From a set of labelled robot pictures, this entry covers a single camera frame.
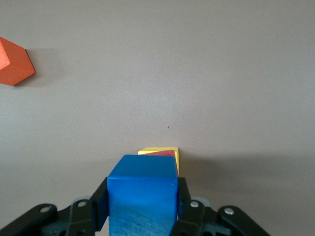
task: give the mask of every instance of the table surface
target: table surface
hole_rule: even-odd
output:
[[[0,228],[180,148],[191,194],[315,232],[315,1],[8,1],[36,74],[0,85]],[[107,228],[98,235],[108,235]]]

